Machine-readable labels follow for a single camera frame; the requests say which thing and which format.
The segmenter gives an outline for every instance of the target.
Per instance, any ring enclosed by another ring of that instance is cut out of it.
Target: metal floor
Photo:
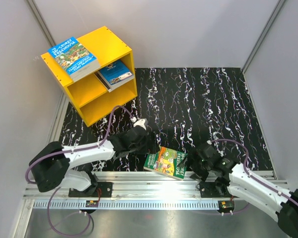
[[[237,201],[237,209],[245,202]],[[54,224],[73,210],[51,210]],[[277,223],[264,212],[250,206],[248,210],[221,216],[216,211],[177,210],[98,210],[92,213],[92,225],[86,238],[286,238]],[[87,218],[77,214],[57,226],[67,234],[84,229]],[[33,209],[26,238],[58,238],[49,228],[45,209]]]

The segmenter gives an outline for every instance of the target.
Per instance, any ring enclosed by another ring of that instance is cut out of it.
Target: teal book
[[[147,156],[144,169],[183,180],[186,167],[179,168],[178,165],[186,156],[183,152],[161,147],[158,153]]]
[[[119,59],[95,73],[109,92],[134,79],[134,75]]]
[[[50,48],[48,52],[74,82],[100,68],[97,57],[74,37]]]

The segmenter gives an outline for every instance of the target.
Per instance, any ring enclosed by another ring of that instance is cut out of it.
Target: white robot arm
[[[76,171],[73,168],[95,161],[124,157],[131,152],[158,152],[154,135],[147,132],[147,123],[146,119],[140,119],[130,130],[109,136],[101,143],[62,146],[57,141],[51,142],[29,163],[39,191],[46,192],[61,186],[84,191],[87,196],[93,194],[97,188],[97,177],[91,172]],[[51,153],[55,155],[37,163]]]
[[[192,149],[179,166],[189,166],[195,172],[193,178],[202,180],[199,189],[239,197],[267,213],[287,235],[298,238],[298,189],[291,192],[276,186],[246,170],[237,159],[222,157],[210,141]],[[218,176],[212,187],[205,182],[209,172]]]

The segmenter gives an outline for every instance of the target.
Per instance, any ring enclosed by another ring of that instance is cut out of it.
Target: yellow wooden bookshelf
[[[106,26],[79,37],[77,41],[97,57],[100,68],[120,59],[135,75],[132,49]],[[123,105],[137,96],[136,78],[109,93],[94,73],[73,82],[49,53],[41,57],[87,126],[108,115],[114,106]]]

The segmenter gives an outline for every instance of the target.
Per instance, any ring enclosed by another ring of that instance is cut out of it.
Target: white wall
[[[103,25],[136,67],[242,67],[277,0],[35,0],[57,43]]]
[[[277,175],[298,187],[298,0],[286,3],[246,81]]]
[[[46,145],[58,85],[40,54],[49,48],[24,0],[0,0],[0,238],[10,236],[29,161]]]

